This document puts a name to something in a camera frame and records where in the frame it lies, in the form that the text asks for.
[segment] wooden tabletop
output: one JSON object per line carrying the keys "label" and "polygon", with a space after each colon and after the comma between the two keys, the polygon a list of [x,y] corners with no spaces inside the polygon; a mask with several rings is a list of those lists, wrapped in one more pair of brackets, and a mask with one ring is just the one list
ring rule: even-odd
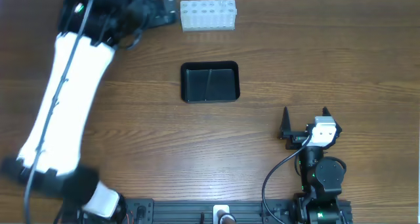
{"label": "wooden tabletop", "polygon": [[[63,0],[0,0],[0,151],[27,139],[48,82]],[[291,154],[283,107],[304,129],[327,106],[343,128],[331,149],[347,163],[340,198],[355,223],[415,223],[418,205],[420,0],[236,0],[236,29],[148,30],[120,50],[98,88],[81,162],[129,198],[261,200],[268,171]],[[186,104],[184,62],[234,60],[236,102]],[[291,198],[289,162],[267,186]],[[0,180],[0,222],[22,221],[23,188]],[[60,202],[34,194],[36,221]]]}

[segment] white 3d printed mount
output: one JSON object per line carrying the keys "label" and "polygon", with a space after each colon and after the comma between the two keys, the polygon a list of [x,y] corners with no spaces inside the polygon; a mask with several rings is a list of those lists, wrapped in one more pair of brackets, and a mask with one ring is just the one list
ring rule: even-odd
{"label": "white 3d printed mount", "polygon": [[182,30],[234,30],[235,0],[181,1]]}

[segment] black plastic tray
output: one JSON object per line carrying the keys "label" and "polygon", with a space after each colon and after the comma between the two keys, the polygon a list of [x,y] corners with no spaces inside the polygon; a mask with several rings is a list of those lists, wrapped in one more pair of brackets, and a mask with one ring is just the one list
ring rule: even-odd
{"label": "black plastic tray", "polygon": [[234,61],[187,62],[181,66],[181,98],[185,102],[233,102],[240,95],[239,68]]}

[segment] wooden table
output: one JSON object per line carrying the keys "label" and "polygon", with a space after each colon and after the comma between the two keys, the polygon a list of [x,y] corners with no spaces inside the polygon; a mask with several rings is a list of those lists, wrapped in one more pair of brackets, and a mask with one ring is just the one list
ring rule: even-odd
{"label": "wooden table", "polygon": [[[51,71],[62,0],[0,0],[1,155],[24,144]],[[323,106],[343,128],[328,150],[347,163],[341,198],[356,223],[415,223],[418,205],[420,0],[236,0],[236,30],[148,30],[117,52],[85,128],[81,162],[126,197],[260,200],[291,152],[282,110],[304,129]],[[237,102],[186,104],[184,62],[235,60]],[[293,163],[269,198],[291,198]],[[0,222],[22,221],[23,188],[0,181]],[[33,195],[36,221],[59,201]]]}

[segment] wood grain surface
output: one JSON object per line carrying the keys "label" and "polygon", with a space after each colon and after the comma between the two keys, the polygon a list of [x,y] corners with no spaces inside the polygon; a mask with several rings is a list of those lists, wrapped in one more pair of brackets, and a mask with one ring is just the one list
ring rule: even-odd
{"label": "wood grain surface", "polygon": [[[51,71],[63,0],[0,0],[1,157],[16,154]],[[420,0],[236,0],[232,32],[148,30],[118,51],[85,128],[81,162],[129,198],[260,200],[291,152],[276,138],[284,106],[303,129],[323,106],[343,128],[328,150],[347,163],[355,223],[415,223],[418,205]],[[235,60],[237,102],[186,104],[184,62]],[[300,191],[293,163],[269,198]],[[0,179],[0,222],[23,220],[23,188]],[[34,194],[51,222],[60,201]]]}

